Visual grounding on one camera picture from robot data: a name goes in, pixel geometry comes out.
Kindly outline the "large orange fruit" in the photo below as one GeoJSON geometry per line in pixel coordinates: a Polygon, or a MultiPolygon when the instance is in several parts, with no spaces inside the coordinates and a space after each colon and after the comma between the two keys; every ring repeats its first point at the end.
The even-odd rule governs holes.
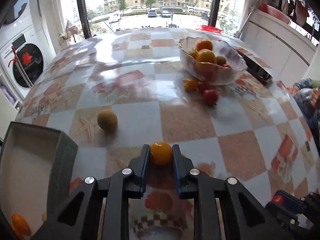
{"type": "Polygon", "coordinates": [[[29,225],[22,216],[14,213],[11,217],[11,220],[15,229],[17,229],[23,236],[31,236],[29,225]]]}

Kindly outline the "clear glass fruit bowl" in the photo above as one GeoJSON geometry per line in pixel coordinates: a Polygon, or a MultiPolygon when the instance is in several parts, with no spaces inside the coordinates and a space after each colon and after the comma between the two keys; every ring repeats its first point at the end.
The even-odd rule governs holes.
{"type": "Polygon", "coordinates": [[[213,86],[234,83],[248,68],[244,58],[223,40],[187,37],[178,45],[183,69],[213,86]]]}

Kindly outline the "white upper dryer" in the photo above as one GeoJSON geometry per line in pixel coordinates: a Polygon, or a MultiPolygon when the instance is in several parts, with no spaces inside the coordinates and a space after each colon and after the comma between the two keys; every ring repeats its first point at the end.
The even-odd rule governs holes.
{"type": "Polygon", "coordinates": [[[31,26],[41,28],[38,0],[18,0],[1,27],[1,48],[31,26]]]}

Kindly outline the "white washing machine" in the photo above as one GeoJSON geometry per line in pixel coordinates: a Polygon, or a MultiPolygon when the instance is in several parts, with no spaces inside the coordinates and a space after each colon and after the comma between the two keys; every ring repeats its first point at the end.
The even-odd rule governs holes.
{"type": "Polygon", "coordinates": [[[1,49],[3,70],[23,100],[53,59],[42,29],[29,27],[1,49]]]}

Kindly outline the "small orange tomato beside bowl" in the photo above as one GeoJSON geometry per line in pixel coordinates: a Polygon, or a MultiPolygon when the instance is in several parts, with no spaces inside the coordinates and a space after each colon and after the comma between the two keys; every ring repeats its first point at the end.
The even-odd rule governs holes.
{"type": "Polygon", "coordinates": [[[183,88],[187,93],[192,93],[197,90],[198,81],[196,79],[184,80],[183,88]]]}

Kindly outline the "red tomato beside bowl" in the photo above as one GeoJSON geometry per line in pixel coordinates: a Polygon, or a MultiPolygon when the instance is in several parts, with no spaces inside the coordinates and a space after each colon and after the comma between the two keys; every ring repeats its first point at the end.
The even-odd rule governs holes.
{"type": "Polygon", "coordinates": [[[218,102],[219,95],[215,89],[207,89],[203,92],[203,99],[207,106],[213,106],[218,102]]]}
{"type": "Polygon", "coordinates": [[[205,90],[210,89],[210,85],[209,83],[207,83],[206,81],[199,81],[197,83],[197,90],[203,94],[205,90]]]}

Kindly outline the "orange at bowl front left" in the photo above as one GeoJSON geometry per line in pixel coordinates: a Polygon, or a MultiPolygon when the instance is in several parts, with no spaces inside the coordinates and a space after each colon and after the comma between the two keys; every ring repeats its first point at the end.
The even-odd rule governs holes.
{"type": "Polygon", "coordinates": [[[197,52],[196,60],[203,63],[216,64],[216,56],[211,50],[203,49],[197,52]]]}

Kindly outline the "small red tomato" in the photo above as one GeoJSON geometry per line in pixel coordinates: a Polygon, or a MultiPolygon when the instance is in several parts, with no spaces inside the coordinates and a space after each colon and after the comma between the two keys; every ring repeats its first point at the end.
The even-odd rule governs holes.
{"type": "Polygon", "coordinates": [[[277,203],[278,205],[283,205],[284,204],[284,197],[280,194],[276,194],[271,199],[271,201],[277,203]]]}

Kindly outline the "red plastic basin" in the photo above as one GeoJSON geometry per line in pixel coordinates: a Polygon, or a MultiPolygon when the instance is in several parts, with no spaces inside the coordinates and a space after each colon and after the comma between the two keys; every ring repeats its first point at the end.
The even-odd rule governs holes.
{"type": "Polygon", "coordinates": [[[284,23],[286,24],[289,24],[290,21],[291,21],[291,18],[289,18],[289,16],[285,15],[283,12],[281,12],[280,10],[266,4],[266,3],[263,3],[261,6],[260,6],[260,11],[262,12],[265,12],[281,21],[283,21],[284,23]]]}

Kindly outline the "orange on top in bowl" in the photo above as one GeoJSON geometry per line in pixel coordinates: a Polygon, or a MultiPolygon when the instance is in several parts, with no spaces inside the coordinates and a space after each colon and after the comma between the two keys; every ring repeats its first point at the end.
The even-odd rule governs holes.
{"type": "Polygon", "coordinates": [[[205,39],[202,39],[202,40],[199,40],[197,43],[196,43],[196,50],[197,51],[201,51],[203,49],[207,49],[207,50],[213,50],[213,44],[210,40],[205,40],[205,39]]]}

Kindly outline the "brown round kiwi fruit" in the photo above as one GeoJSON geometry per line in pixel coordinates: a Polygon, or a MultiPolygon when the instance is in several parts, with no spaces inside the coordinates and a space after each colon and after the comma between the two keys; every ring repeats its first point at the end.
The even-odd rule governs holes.
{"type": "Polygon", "coordinates": [[[117,129],[118,118],[112,110],[105,109],[98,114],[97,123],[103,131],[113,133],[117,129]]]}

